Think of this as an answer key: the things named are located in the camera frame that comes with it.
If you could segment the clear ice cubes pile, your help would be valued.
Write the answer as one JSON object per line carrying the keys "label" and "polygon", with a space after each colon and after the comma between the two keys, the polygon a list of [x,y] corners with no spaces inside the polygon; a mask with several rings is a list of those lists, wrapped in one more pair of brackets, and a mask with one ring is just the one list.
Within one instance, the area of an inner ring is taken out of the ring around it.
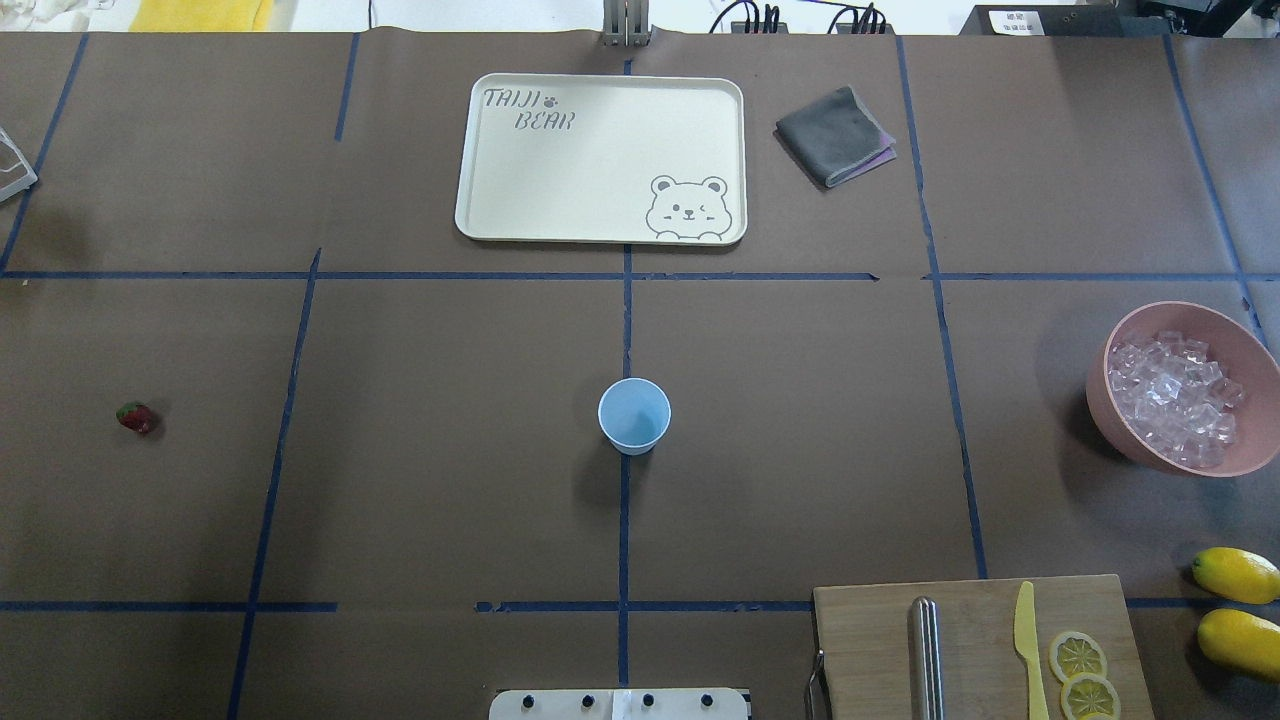
{"label": "clear ice cubes pile", "polygon": [[1106,380],[1130,430],[1184,468],[1220,466],[1239,439],[1245,387],[1203,340],[1180,331],[1128,333],[1105,355]]}

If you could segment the light blue plastic cup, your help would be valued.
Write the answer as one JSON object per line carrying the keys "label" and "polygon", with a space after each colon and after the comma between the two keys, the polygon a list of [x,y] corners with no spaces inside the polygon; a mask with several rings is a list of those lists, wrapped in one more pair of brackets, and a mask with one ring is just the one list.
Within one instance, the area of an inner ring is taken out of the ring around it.
{"label": "light blue plastic cup", "polygon": [[666,392],[653,380],[625,378],[609,386],[596,406],[598,424],[609,443],[625,456],[652,451],[672,420]]}

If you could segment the cream bear serving tray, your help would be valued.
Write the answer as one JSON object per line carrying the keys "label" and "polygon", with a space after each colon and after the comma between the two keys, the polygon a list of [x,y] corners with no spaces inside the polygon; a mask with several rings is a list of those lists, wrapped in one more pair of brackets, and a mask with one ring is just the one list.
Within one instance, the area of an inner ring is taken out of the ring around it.
{"label": "cream bear serving tray", "polygon": [[485,241],[733,246],[748,229],[742,91],[486,74],[470,92],[454,224]]}

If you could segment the grey folded cloth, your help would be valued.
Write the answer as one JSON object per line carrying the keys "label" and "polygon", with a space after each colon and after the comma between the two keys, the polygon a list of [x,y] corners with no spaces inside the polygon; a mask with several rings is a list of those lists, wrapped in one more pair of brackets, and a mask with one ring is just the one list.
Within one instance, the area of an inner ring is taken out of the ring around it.
{"label": "grey folded cloth", "polygon": [[832,190],[897,158],[896,138],[849,85],[791,111],[774,132],[806,176]]}

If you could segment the black power strip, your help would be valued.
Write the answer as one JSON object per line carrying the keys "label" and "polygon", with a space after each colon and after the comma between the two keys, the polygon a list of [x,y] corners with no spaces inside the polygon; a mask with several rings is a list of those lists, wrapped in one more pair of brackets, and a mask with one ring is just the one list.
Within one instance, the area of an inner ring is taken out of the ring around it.
{"label": "black power strip", "polygon": [[874,1],[726,1],[709,35],[891,35]]}

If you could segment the wooden cutting board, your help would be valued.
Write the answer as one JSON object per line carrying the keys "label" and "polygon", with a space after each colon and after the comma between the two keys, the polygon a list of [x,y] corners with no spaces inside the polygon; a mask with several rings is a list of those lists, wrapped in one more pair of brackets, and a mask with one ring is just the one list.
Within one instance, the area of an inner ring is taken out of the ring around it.
{"label": "wooden cutting board", "polygon": [[[913,717],[909,618],[919,597],[938,606],[946,717],[1027,717],[1025,664],[1014,643],[1020,585],[1012,578],[817,587],[815,626],[832,717]],[[1047,647],[1062,632],[1092,635],[1108,660],[1121,717],[1153,717],[1119,578],[1037,577],[1033,585],[1039,644]]]}

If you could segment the yellow plastic knife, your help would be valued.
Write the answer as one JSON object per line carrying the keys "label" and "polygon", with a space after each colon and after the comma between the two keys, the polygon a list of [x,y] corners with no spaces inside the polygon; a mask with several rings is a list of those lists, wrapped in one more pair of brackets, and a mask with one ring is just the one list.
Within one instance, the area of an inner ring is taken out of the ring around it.
{"label": "yellow plastic knife", "polygon": [[1027,717],[1050,719],[1041,665],[1033,582],[1024,580],[1018,588],[1012,614],[1012,642],[1025,669]]}

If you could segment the red strawberry on table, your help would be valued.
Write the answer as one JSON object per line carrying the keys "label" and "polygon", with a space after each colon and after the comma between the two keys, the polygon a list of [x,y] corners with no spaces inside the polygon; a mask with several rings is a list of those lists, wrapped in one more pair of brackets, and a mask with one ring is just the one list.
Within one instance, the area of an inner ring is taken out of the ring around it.
{"label": "red strawberry on table", "polygon": [[127,402],[115,411],[116,421],[138,436],[150,434],[159,424],[156,413],[146,404]]}

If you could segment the lemon slices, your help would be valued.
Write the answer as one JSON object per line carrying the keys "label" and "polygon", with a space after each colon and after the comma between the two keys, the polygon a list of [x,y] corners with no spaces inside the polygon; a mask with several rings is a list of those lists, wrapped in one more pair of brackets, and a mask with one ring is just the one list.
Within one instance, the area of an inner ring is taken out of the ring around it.
{"label": "lemon slices", "polygon": [[1061,632],[1048,646],[1050,670],[1060,684],[1065,719],[1120,719],[1123,703],[1108,678],[1108,657],[1092,635]]}

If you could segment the yellow cloth on desk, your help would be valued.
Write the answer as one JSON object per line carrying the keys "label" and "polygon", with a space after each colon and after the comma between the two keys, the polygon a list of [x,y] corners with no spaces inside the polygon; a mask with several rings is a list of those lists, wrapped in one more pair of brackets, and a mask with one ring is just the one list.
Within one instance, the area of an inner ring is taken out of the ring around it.
{"label": "yellow cloth on desk", "polygon": [[274,1],[141,1],[136,33],[239,33],[265,31]]}

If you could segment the pink bowl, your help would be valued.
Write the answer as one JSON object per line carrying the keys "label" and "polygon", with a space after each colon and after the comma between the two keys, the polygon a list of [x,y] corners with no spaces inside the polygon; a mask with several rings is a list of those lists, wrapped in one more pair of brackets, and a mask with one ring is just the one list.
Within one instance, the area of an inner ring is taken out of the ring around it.
{"label": "pink bowl", "polygon": [[1272,354],[1213,309],[1185,301],[1126,314],[1091,364],[1085,398],[1106,441],[1160,471],[1242,477],[1277,456]]}

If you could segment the yellow lemon right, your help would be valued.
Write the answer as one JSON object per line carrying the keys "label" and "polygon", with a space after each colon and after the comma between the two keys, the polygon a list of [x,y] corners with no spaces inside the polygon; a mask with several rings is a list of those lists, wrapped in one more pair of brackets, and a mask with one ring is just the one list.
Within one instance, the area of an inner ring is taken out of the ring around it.
{"label": "yellow lemon right", "polygon": [[1277,566],[1247,550],[1202,550],[1192,559],[1190,573],[1201,588],[1226,600],[1263,605],[1279,597]]}

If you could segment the yellow lemon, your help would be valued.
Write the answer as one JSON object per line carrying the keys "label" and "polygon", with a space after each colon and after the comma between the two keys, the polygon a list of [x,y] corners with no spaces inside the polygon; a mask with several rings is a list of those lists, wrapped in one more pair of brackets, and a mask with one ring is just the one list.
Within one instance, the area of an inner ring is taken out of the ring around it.
{"label": "yellow lemon", "polygon": [[1277,566],[1247,550],[1202,550],[1192,559],[1190,573],[1201,588],[1226,600],[1263,605],[1279,597]]}
{"label": "yellow lemon", "polygon": [[1279,625],[1235,609],[1207,612],[1196,630],[1201,653],[1220,667],[1279,683]]}

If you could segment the yellow lemon left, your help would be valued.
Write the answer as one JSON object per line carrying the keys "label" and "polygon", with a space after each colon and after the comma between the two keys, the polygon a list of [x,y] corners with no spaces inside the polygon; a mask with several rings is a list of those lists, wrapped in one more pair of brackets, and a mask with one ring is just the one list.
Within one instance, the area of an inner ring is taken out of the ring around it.
{"label": "yellow lemon left", "polygon": [[1235,609],[1207,612],[1196,630],[1201,653],[1220,667],[1279,683],[1279,625]]}

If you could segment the aluminium frame post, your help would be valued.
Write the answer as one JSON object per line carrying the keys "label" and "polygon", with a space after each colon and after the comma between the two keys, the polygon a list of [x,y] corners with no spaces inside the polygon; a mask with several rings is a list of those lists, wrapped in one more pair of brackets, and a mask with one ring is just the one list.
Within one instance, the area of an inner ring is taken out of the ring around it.
{"label": "aluminium frame post", "polygon": [[602,45],[607,47],[645,47],[652,41],[648,0],[604,0],[602,3]]}

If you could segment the steel handled knife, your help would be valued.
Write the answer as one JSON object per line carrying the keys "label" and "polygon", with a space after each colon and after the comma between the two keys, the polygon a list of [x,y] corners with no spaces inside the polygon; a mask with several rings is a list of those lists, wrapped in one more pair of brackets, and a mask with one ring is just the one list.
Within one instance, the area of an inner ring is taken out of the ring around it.
{"label": "steel handled knife", "polygon": [[929,597],[915,597],[909,625],[915,719],[945,719],[938,605]]}

